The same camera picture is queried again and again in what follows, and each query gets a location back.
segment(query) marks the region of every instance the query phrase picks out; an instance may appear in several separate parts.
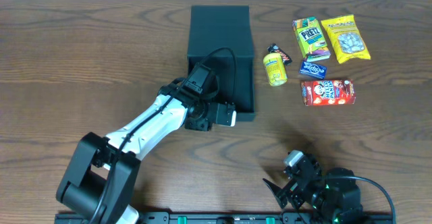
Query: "yellow bottle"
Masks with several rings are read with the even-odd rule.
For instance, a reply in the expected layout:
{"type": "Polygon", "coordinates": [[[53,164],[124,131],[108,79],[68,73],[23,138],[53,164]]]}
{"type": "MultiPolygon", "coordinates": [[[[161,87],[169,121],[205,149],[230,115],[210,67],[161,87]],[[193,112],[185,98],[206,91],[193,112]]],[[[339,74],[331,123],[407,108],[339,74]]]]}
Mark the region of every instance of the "yellow bottle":
{"type": "Polygon", "coordinates": [[[264,57],[264,67],[271,86],[279,86],[287,81],[282,56],[279,53],[270,53],[264,57]]]}

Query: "yellow and green box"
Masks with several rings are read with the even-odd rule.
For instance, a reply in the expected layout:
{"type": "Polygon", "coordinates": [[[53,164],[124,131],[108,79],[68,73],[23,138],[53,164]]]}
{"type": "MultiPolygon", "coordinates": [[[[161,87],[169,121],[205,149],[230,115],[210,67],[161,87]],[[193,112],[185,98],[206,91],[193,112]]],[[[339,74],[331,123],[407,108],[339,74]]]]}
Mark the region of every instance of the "yellow and green box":
{"type": "Polygon", "coordinates": [[[315,17],[294,20],[292,28],[305,61],[312,62],[330,57],[323,32],[315,17]]]}

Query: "blue snack package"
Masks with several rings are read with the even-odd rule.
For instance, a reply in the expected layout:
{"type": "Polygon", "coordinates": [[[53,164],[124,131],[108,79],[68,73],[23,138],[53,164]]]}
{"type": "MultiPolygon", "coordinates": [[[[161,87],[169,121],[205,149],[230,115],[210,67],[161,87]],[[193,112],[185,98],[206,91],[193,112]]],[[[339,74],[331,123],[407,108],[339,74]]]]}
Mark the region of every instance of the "blue snack package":
{"type": "Polygon", "coordinates": [[[301,74],[313,76],[318,79],[324,79],[325,74],[327,73],[327,68],[323,65],[317,65],[316,63],[303,61],[299,72],[301,74]]]}

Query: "open box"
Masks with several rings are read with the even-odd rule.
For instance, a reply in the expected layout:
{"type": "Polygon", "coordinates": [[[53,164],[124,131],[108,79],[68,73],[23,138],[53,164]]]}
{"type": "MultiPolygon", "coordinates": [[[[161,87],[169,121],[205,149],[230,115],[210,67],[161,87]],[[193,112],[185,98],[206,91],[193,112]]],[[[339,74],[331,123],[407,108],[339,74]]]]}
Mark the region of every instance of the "open box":
{"type": "Polygon", "coordinates": [[[234,60],[229,51],[216,53],[205,65],[219,76],[219,103],[234,102],[237,121],[253,121],[254,48],[249,25],[249,6],[194,5],[190,18],[188,71],[206,55],[221,47],[231,48],[237,57],[236,95],[234,60]]]}

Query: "red candy box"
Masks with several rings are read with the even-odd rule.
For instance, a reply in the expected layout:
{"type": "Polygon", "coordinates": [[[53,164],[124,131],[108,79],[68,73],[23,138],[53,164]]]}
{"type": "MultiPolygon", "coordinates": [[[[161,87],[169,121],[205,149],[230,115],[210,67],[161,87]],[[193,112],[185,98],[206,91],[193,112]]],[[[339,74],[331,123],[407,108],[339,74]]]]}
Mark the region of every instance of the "red candy box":
{"type": "Polygon", "coordinates": [[[317,80],[302,82],[306,106],[354,104],[356,93],[351,80],[317,80]]]}

